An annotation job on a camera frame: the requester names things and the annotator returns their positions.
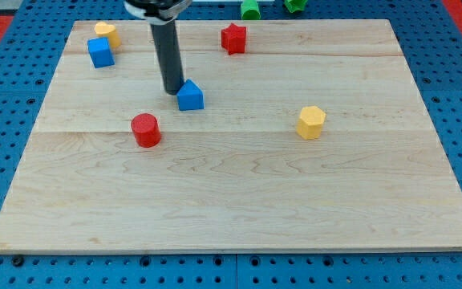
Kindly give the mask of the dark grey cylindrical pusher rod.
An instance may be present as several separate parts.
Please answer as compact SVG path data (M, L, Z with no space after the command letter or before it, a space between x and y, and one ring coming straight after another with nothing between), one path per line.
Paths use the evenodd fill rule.
M176 21L151 25L151 28L164 90L169 95L176 95L184 85Z

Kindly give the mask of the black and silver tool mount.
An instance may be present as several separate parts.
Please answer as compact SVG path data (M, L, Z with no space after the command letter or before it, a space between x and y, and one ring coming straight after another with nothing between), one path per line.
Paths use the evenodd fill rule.
M192 0L124 0L124 8L137 18L171 21L192 3Z

